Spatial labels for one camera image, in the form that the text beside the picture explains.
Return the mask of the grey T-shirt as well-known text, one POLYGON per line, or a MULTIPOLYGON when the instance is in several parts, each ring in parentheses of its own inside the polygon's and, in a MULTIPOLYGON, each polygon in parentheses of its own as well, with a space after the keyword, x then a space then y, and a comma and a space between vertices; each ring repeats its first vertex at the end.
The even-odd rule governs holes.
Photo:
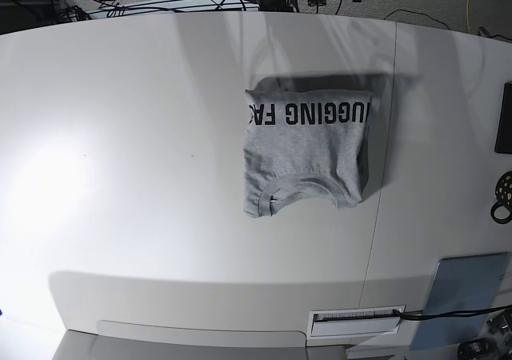
POLYGON ((245 98, 243 209, 275 215, 306 199, 354 207, 384 179, 389 74, 264 78, 245 98))

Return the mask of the blue-grey flat board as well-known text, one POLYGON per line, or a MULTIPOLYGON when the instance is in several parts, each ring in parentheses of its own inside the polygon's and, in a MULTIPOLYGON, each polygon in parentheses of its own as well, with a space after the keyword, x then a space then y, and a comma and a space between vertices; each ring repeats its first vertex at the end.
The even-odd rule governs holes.
MULTIPOLYGON (((438 262, 423 312, 426 315, 491 306, 508 264, 508 252, 444 258, 438 262)), ((410 350, 430 350, 476 338, 484 317, 436 318, 420 322, 410 350)))

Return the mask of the black device bottom right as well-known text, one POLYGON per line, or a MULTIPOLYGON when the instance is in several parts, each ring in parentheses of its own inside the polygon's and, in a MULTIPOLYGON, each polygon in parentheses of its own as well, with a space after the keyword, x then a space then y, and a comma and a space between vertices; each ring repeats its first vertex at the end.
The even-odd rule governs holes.
POLYGON ((493 359, 497 351, 496 343, 493 340, 478 338, 459 345, 457 360, 493 359))

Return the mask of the black and yellow round tool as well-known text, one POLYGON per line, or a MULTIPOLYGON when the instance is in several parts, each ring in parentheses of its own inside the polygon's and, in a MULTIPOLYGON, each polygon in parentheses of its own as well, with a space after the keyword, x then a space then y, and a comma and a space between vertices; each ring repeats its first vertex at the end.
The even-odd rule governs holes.
POLYGON ((490 210, 491 218, 500 225, 505 225, 511 222, 511 172, 504 173, 503 176, 497 181, 495 190, 496 202, 492 205, 490 210), (508 211, 508 215, 504 218, 499 218, 496 215, 498 209, 504 208, 508 211))

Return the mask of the black tablet at edge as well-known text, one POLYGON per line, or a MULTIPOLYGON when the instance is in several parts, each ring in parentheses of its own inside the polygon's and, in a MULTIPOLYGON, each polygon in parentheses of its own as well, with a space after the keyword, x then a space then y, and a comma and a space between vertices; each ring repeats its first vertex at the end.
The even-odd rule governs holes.
POLYGON ((497 154, 512 154, 512 85, 504 85, 502 107, 494 151, 497 154))

